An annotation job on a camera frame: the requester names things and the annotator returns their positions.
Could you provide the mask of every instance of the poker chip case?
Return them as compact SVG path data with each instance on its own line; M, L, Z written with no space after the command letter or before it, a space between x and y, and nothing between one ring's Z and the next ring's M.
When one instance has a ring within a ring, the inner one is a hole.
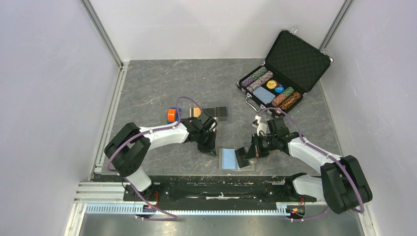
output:
M246 78L264 66L268 71L273 73L273 77L261 85L263 87L261 88L262 91L267 90L275 96L278 96L280 93L267 87L267 83L274 80L285 89L292 87L294 93L299 92L301 94L301 98L285 111L289 112L301 102L307 92L313 89L332 62L333 59L331 57L305 42L294 33L283 29L275 40L264 63L239 80L237 86L246 95L246 103L255 111L275 107L270 102L264 103L265 99L257 97L254 94L255 91L251 92L242 83ZM282 115L271 110L268 110L267 113L273 117Z

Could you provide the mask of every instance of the case lid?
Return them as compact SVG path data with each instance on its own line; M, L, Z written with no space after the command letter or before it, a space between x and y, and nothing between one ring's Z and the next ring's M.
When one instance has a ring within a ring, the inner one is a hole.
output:
M307 92L325 73L332 59L288 30L282 30L265 63Z

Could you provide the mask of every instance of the case handle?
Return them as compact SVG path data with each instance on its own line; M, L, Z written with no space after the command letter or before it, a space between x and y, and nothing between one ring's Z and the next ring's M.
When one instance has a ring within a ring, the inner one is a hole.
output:
M246 104L248 104L252 109L254 109L256 112L260 112L261 111L261 109L262 109L262 107L260 107L259 109L256 109L256 107L254 106L254 105L252 105L250 102L249 102L249 99L251 98L251 96L250 96L250 94L248 94L247 96L246 96Z

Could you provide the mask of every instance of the orange and blue object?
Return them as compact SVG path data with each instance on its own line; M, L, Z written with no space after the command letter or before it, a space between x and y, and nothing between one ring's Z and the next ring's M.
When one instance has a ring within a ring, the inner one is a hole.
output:
M176 107L171 107L168 110L167 123L172 124L175 121L178 121L177 108Z

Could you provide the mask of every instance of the stack of poker chips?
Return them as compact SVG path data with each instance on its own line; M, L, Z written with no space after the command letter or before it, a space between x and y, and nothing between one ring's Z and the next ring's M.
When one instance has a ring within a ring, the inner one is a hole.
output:
M299 92L293 93L290 97L287 98L281 105L279 105L279 109L286 111L290 108L297 100L301 98L301 94Z
M275 107L278 107L282 102L285 101L291 94L293 94L294 89L292 87L286 88L282 93L280 93L276 98L271 101L271 104Z
M247 87L247 90L249 92L253 92L255 89L260 87L263 83L265 83L266 81L268 81L272 77L273 77L273 73L271 71L268 71L263 76L259 77L259 79L255 80L255 82L253 82L251 85L249 85Z
M268 70L262 66L259 68L259 70L255 71L255 73L251 74L248 78L246 78L244 81L242 81L243 87L248 87L251 83L253 83L255 80L257 80L259 77L263 76Z

